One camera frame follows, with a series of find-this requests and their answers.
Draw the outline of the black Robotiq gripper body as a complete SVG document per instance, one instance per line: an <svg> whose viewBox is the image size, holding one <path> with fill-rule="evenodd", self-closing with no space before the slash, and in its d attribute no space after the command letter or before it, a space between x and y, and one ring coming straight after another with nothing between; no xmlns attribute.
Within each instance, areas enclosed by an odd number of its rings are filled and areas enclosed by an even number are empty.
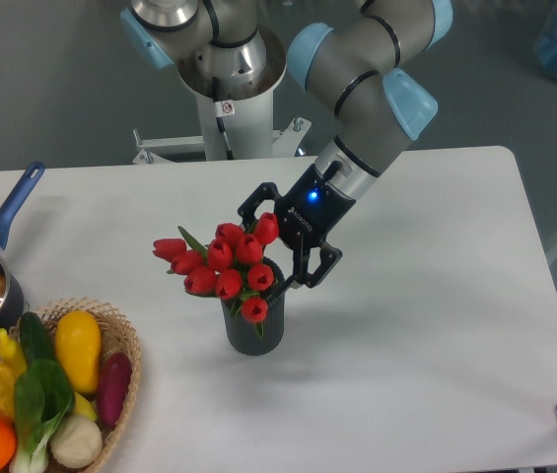
<svg viewBox="0 0 557 473"><path fill-rule="evenodd" d="M310 165L291 189L275 201L274 214L278 219L279 237L296 253L319 247L328 233L355 205L330 180L341 169L332 163L320 173Z"/></svg>

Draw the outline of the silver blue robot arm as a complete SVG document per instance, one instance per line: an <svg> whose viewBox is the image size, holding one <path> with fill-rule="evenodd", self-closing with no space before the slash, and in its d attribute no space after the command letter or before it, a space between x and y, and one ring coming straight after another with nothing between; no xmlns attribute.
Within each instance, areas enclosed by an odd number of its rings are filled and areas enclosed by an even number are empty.
<svg viewBox="0 0 557 473"><path fill-rule="evenodd" d="M402 64L449 30L448 1L362 1L336 32L301 30L289 46L258 20L253 1L133 1L121 24L155 68L174 66L194 93L209 160L269 155L273 92L285 75L326 106L340 131L286 193L259 185L239 208L245 225L272 201L293 270L275 290L314 287L341 258L331 229L434 118L434 98Z"/></svg>

